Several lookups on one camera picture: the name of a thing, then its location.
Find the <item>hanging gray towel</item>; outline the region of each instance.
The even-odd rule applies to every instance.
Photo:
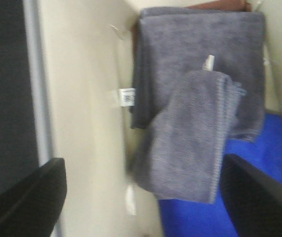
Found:
[[[247,91],[237,111],[230,138],[253,141],[262,129],[265,113],[262,13],[233,12],[148,16],[139,22],[134,82],[136,100],[132,127],[146,128],[166,106],[174,87],[191,70],[199,70],[208,55],[214,70],[240,82]]]
[[[137,184],[160,198],[212,203],[243,92],[223,73],[190,72],[147,129],[135,156]]]

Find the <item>white tag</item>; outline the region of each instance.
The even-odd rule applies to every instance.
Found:
[[[122,107],[135,105],[135,91],[134,88],[119,89],[120,105]]]
[[[213,71],[213,65],[214,65],[214,56],[209,55],[203,65],[203,70]]]

